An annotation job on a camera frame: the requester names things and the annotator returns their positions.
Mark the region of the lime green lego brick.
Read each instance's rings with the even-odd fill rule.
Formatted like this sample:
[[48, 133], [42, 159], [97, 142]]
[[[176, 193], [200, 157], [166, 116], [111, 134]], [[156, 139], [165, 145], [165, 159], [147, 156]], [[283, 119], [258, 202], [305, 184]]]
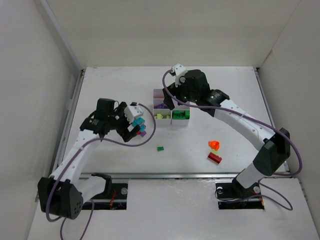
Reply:
[[156, 116], [155, 116], [156, 119], [163, 119], [164, 116], [160, 113], [158, 113]]

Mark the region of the orange lego piece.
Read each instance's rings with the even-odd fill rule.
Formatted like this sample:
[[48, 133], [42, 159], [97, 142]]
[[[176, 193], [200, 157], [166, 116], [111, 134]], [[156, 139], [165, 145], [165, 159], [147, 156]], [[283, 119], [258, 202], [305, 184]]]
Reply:
[[216, 140], [213, 140], [213, 141], [209, 141], [208, 142], [208, 146], [215, 150], [215, 151], [218, 151], [219, 148], [220, 148], [220, 142], [219, 141], [216, 141]]

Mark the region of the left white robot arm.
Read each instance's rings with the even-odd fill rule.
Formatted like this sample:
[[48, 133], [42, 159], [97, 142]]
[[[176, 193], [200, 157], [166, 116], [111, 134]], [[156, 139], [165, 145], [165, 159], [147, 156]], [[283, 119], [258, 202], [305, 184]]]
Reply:
[[111, 192], [111, 176], [93, 173], [87, 180], [80, 182], [82, 170], [110, 131], [116, 131], [123, 144], [136, 137], [140, 126], [133, 126], [133, 122], [143, 114], [136, 102], [121, 102], [115, 106], [115, 100], [98, 99], [95, 111], [80, 125], [69, 153], [49, 177], [42, 177], [37, 184], [41, 210], [50, 222], [54, 221], [51, 215], [55, 215], [57, 219], [74, 220], [84, 203], [96, 195], [108, 195]]

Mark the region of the cyan lego block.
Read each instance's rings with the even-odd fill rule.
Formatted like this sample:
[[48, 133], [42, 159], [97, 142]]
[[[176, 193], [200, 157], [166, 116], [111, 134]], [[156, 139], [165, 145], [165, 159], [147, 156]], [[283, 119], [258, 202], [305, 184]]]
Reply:
[[144, 124], [145, 124], [145, 120], [142, 117], [135, 118], [134, 121], [132, 122], [133, 127], [142, 126]]

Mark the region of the pale lime lego brick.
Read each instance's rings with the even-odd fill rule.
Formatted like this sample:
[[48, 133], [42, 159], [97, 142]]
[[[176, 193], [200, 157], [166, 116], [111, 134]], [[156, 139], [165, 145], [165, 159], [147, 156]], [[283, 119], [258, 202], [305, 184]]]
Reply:
[[215, 150], [215, 149], [212, 149], [210, 152], [211, 152], [212, 154], [214, 154], [214, 155], [217, 155], [217, 156], [219, 155], [219, 154], [218, 154], [218, 151]]

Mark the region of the large red lego brick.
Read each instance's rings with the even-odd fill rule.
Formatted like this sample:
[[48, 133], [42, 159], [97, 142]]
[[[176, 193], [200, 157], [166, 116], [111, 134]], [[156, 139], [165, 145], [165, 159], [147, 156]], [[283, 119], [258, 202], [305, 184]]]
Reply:
[[212, 160], [214, 163], [216, 163], [217, 165], [219, 165], [222, 161], [222, 158], [212, 152], [209, 153], [209, 155], [207, 156], [208, 159]]

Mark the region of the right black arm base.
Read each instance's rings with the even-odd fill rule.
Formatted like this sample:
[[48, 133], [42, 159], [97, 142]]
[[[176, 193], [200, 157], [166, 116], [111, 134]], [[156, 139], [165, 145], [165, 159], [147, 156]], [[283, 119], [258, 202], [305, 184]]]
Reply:
[[215, 197], [219, 210], [264, 210], [261, 189], [258, 182], [249, 188], [237, 186], [233, 182], [217, 182]]

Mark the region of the purple lego plate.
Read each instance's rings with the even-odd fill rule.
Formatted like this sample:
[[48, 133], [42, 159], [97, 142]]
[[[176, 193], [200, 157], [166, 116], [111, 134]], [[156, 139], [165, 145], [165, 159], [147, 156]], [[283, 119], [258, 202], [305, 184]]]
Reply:
[[166, 109], [167, 106], [164, 103], [161, 103], [161, 104], [155, 105], [153, 108], [154, 109]]

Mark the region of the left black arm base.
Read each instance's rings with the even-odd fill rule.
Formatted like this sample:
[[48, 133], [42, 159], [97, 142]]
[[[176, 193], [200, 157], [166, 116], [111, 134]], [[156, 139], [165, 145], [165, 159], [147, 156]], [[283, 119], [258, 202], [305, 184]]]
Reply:
[[94, 173], [81, 182], [78, 191], [83, 198], [83, 210], [126, 210], [128, 184], [113, 182], [112, 177], [103, 173]]

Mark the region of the small purple lego brick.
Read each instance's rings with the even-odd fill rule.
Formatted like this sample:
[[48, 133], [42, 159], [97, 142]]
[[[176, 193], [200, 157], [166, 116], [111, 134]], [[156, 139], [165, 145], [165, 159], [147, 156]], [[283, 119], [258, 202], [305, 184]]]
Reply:
[[147, 134], [146, 133], [146, 126], [144, 124], [140, 126], [140, 132], [141, 132], [141, 134], [139, 136], [141, 136], [142, 138]]

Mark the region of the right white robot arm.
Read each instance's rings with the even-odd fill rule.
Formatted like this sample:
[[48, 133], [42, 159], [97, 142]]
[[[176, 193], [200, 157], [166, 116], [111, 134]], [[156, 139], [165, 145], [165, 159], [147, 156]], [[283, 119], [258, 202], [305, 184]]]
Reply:
[[281, 128], [266, 126], [246, 115], [230, 97], [219, 89], [212, 89], [204, 72], [199, 69], [166, 72], [175, 78], [174, 83], [164, 86], [164, 104], [170, 110], [175, 105], [198, 108], [224, 122], [245, 137], [258, 151], [252, 163], [242, 170], [231, 183], [220, 187], [222, 199], [244, 199], [250, 189], [264, 177], [272, 176], [291, 155], [290, 134]]

